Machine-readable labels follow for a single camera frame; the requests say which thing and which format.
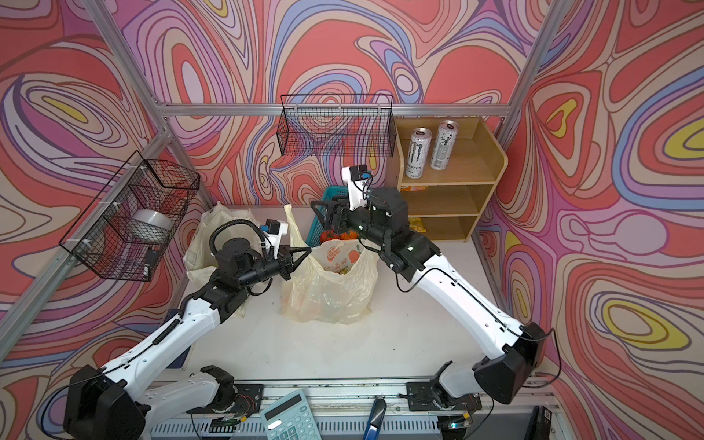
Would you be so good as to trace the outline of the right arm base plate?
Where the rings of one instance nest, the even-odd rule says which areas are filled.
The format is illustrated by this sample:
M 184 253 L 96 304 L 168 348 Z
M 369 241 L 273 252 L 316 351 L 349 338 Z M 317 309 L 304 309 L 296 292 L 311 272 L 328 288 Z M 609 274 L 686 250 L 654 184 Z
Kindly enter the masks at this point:
M 403 399 L 407 399 L 412 412 L 430 411 L 461 411 L 474 414 L 483 408 L 478 394 L 464 394 L 461 397 L 452 397 L 446 392 L 439 381 L 409 381 L 405 384 L 406 392 Z

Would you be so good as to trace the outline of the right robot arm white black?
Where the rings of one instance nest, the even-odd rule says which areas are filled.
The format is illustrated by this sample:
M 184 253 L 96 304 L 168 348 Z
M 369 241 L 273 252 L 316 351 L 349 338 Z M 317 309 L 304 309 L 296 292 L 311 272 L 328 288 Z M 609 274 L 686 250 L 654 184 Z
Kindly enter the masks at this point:
M 469 367 L 445 364 L 437 380 L 443 394 L 458 398 L 465 386 L 453 383 L 470 372 L 494 401 L 509 404 L 524 387 L 544 352 L 548 333 L 523 324 L 490 302 L 451 265 L 440 247 L 411 229 L 408 205 L 395 188 L 370 194 L 351 190 L 347 197 L 313 201 L 311 209 L 326 230 L 354 231 L 398 277 L 441 304 L 475 339 L 483 359 Z

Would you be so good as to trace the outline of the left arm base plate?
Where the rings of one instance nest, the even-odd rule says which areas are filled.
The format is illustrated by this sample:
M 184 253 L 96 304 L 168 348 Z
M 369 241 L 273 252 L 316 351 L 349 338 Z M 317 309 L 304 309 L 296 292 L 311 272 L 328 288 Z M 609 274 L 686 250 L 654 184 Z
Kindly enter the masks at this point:
M 236 383 L 226 390 L 219 388 L 212 403 L 189 410 L 188 414 L 252 416 L 260 411 L 263 392 L 261 383 Z

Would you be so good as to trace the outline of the teal plastic basket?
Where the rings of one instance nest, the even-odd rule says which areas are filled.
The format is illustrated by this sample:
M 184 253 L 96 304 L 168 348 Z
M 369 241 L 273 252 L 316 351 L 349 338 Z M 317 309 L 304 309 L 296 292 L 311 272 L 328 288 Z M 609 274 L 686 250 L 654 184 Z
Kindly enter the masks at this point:
M 347 196 L 348 188 L 344 186 L 329 186 L 324 191 L 322 200 L 323 201 L 333 201 L 336 197 Z M 312 225 L 309 228 L 309 232 L 306 238 L 306 244 L 315 248 L 321 245 L 321 235 L 325 231 L 324 224 L 321 222 L 320 217 L 326 218 L 326 207 L 322 205 L 317 205 L 313 210 L 315 210 L 318 215 L 313 219 Z

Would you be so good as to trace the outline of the yellowish plastic grocery bag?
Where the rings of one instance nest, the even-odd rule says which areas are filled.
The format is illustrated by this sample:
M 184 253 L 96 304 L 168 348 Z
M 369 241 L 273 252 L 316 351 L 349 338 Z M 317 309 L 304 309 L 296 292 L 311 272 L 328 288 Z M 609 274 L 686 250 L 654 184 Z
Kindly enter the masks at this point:
M 282 283 L 282 315 L 297 322 L 350 325 L 370 309 L 379 258 L 357 240 L 330 239 L 313 247 Z

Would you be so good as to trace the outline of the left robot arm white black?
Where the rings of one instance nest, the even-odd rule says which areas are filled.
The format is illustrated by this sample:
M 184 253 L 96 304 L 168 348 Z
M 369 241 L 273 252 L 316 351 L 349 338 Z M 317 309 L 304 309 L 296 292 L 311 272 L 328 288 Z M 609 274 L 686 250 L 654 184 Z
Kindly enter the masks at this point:
M 71 377 L 63 418 L 74 439 L 139 439 L 145 432 L 195 408 L 229 413 L 238 403 L 233 377 L 206 366 L 192 377 L 155 390 L 150 385 L 179 355 L 225 323 L 253 295 L 253 286 L 275 277 L 290 280 L 311 254 L 281 240 L 288 226 L 269 220 L 259 227 L 235 219 L 209 238 L 216 270 L 187 295 L 158 330 L 101 368 L 85 366 Z

